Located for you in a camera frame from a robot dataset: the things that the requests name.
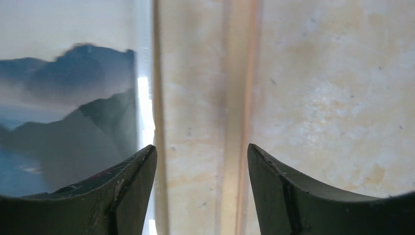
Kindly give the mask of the seascape photo print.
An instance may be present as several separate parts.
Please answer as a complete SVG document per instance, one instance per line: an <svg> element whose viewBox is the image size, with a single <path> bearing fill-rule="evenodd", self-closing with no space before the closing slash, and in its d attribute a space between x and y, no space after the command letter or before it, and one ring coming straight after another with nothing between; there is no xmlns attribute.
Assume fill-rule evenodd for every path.
<svg viewBox="0 0 415 235"><path fill-rule="evenodd" d="M146 5L139 0L0 3L0 196L53 193L151 144Z"/></svg>

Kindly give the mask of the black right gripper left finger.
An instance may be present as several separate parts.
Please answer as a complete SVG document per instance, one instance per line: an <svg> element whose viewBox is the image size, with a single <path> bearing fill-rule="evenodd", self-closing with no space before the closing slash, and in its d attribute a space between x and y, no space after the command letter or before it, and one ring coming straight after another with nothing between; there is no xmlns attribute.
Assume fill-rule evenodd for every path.
<svg viewBox="0 0 415 235"><path fill-rule="evenodd" d="M148 145L128 159L53 193L1 196L3 235L139 235L157 166Z"/></svg>

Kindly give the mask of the pink photo frame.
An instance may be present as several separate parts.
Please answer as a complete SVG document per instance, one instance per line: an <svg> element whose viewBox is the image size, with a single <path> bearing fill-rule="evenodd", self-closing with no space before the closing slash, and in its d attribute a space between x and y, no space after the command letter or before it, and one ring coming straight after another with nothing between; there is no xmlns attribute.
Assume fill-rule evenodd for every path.
<svg viewBox="0 0 415 235"><path fill-rule="evenodd" d="M259 6L258 0L230 1L227 33L228 119L220 210L222 235L240 235L243 228L251 89L255 72Z"/></svg>

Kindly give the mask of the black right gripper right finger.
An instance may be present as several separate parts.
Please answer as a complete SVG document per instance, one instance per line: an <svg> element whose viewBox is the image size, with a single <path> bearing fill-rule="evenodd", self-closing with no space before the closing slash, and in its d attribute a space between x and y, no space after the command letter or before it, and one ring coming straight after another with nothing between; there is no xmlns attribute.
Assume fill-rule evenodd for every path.
<svg viewBox="0 0 415 235"><path fill-rule="evenodd" d="M412 235L415 194L377 198L333 187L271 156L247 151L262 235Z"/></svg>

